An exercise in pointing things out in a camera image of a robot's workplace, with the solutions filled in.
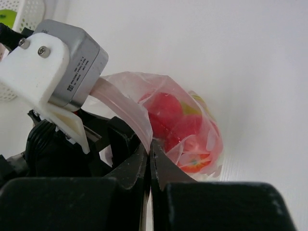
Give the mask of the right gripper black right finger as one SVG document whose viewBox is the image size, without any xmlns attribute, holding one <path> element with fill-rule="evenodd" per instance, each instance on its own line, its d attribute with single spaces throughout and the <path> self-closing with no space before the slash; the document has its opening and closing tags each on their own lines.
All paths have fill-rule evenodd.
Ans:
<svg viewBox="0 0 308 231">
<path fill-rule="evenodd" d="M 198 182 L 164 153 L 150 151 L 156 231 L 294 231 L 281 194 L 264 182 Z"/>
</svg>

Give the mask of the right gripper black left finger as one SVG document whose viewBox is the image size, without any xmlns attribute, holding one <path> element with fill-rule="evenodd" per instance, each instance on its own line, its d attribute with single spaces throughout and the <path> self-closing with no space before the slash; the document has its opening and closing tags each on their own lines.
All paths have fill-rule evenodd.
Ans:
<svg viewBox="0 0 308 231">
<path fill-rule="evenodd" d="M 145 230 L 147 153 L 104 177 L 16 178 L 0 191 L 3 231 Z"/>
</svg>

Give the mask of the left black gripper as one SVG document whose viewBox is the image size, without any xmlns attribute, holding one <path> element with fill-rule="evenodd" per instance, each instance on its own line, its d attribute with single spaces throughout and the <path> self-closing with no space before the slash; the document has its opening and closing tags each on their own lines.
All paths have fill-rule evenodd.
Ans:
<svg viewBox="0 0 308 231">
<path fill-rule="evenodd" d="M 82 120 L 90 152 L 55 124 L 31 110 L 34 122 L 24 152 L 5 159 L 0 157 L 0 183 L 22 177 L 103 177 L 123 163 L 138 149 L 141 141 L 129 125 L 117 116 L 111 119 L 75 112 Z"/>
</svg>

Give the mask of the clear zip top bag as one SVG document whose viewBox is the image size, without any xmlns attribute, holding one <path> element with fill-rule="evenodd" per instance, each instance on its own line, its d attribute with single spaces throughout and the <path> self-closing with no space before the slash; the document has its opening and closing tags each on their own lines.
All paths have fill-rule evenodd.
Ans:
<svg viewBox="0 0 308 231">
<path fill-rule="evenodd" d="M 107 105 L 145 146 L 158 141 L 166 156 L 196 180 L 217 178 L 222 136 L 205 101 L 167 75 L 121 72 L 99 78 L 90 95 Z"/>
</svg>

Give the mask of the red fake tomato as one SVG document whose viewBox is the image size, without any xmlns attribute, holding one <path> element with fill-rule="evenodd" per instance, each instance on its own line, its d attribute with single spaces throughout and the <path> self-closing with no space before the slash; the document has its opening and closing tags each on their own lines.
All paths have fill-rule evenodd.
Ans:
<svg viewBox="0 0 308 231">
<path fill-rule="evenodd" d="M 202 115 L 184 114 L 180 101 L 172 94 L 147 93 L 138 102 L 147 109 L 153 135 L 163 142 L 165 152 L 190 135 L 197 135 L 202 127 Z"/>
</svg>

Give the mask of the green fake apple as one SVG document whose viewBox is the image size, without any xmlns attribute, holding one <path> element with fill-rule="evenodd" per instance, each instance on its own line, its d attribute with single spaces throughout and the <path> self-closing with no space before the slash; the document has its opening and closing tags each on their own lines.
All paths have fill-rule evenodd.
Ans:
<svg viewBox="0 0 308 231">
<path fill-rule="evenodd" d="M 8 26 L 10 29 L 13 28 L 17 12 L 10 9 L 0 10 L 0 22 Z"/>
</svg>

